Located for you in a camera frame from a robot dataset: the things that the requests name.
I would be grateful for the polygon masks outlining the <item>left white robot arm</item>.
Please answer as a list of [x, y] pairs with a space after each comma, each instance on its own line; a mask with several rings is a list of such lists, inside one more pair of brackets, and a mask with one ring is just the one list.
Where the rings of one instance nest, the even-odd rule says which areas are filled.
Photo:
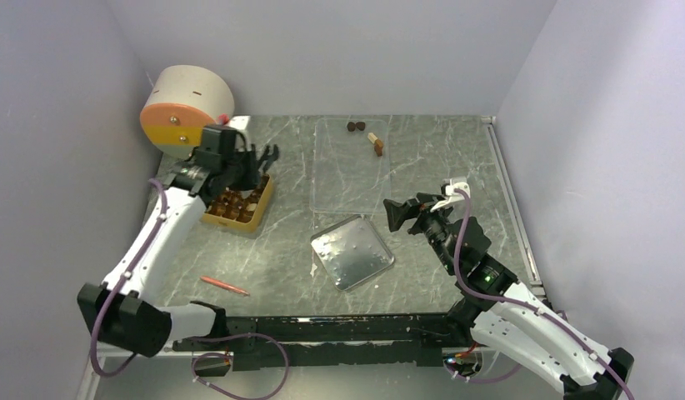
[[155, 297], [177, 250], [210, 203], [227, 189], [251, 191], [278, 159], [278, 147], [258, 155], [248, 130], [234, 121], [202, 129], [200, 143], [167, 176], [150, 179], [158, 203], [118, 265], [99, 283], [84, 284], [77, 305], [91, 335], [89, 355], [98, 344], [153, 357], [171, 341], [194, 337], [207, 350], [219, 349], [228, 328], [220, 312], [201, 302], [156, 307]]

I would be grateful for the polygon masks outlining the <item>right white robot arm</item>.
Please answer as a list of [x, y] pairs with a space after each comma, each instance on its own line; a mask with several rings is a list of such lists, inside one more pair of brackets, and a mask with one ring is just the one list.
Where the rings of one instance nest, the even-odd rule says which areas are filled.
[[447, 335], [459, 345], [490, 347], [550, 384], [565, 399], [634, 397], [628, 379], [633, 355], [609, 349], [579, 332], [489, 253], [490, 239], [466, 210], [450, 222], [442, 198], [418, 193], [405, 202], [386, 199], [388, 228], [410, 221], [411, 235], [427, 239], [462, 293], [446, 315]]

